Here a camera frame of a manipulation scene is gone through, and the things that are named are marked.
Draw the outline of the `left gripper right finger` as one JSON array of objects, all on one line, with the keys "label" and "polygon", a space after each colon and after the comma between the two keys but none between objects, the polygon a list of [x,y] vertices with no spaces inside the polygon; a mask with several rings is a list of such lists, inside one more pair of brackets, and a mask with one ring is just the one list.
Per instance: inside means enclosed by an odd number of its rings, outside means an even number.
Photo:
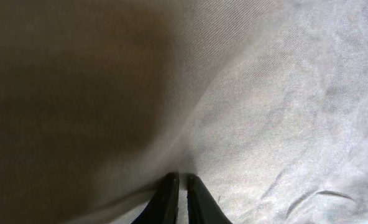
[{"label": "left gripper right finger", "polygon": [[197,175],[188,174],[187,184],[189,224],[232,224]]}]

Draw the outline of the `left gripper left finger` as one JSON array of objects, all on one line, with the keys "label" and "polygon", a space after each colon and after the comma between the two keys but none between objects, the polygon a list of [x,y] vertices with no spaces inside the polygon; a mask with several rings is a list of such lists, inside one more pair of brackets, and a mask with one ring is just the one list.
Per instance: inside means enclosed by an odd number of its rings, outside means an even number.
[{"label": "left gripper left finger", "polygon": [[168,173],[162,179],[147,206],[132,224],[176,224],[179,187],[178,173]]}]

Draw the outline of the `grey shorts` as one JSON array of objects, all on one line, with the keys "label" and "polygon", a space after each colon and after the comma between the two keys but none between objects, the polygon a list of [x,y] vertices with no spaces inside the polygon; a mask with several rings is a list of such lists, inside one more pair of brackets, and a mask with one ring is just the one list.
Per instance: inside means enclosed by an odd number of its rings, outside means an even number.
[{"label": "grey shorts", "polygon": [[368,223],[368,1],[0,1],[0,223]]}]

